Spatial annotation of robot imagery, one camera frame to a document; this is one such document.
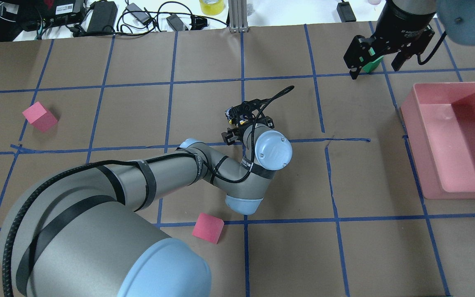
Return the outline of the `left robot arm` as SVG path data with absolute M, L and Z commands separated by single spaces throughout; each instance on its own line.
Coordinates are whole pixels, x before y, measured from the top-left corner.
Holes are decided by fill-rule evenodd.
M 276 97 L 226 111 L 240 162 L 196 139 L 139 160 L 102 160 L 47 177 L 17 199 L 0 231 L 6 297 L 208 297 L 208 263 L 141 216 L 159 198 L 206 181 L 238 214 L 254 214 L 292 144 L 264 114 Z

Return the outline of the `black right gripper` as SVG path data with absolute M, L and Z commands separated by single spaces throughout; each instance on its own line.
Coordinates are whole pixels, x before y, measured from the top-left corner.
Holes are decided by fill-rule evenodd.
M 391 66 L 394 71 L 399 71 L 411 57 L 424 53 L 434 34 L 430 25 L 418 30 L 407 30 L 392 24 L 379 23 L 371 37 L 353 37 L 343 60 L 351 79 L 356 80 L 363 71 L 362 67 L 376 60 L 376 53 L 386 55 L 397 52 Z

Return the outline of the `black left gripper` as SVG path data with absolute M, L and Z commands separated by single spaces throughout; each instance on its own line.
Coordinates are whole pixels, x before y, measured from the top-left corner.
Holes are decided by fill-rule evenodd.
M 271 117 L 264 115 L 263 111 L 269 105 L 269 99 L 254 99 L 250 101 L 244 101 L 238 106 L 230 107 L 226 110 L 225 115 L 228 117 L 234 116 L 246 116 L 249 121 L 247 124 L 236 127 L 232 126 L 227 131 L 223 132 L 222 139 L 227 145 L 232 145 L 236 141 L 243 141 L 245 130 L 251 127 L 253 124 L 263 124 L 268 128 L 275 128 L 275 124 Z

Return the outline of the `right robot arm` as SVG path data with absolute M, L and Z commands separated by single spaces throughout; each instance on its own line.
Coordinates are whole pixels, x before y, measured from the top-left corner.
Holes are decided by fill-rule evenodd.
M 389 54 L 398 71 L 413 56 L 419 65 L 428 63 L 446 37 L 475 46 L 475 0 L 387 0 L 375 32 L 355 35 L 343 60 L 353 80 Z

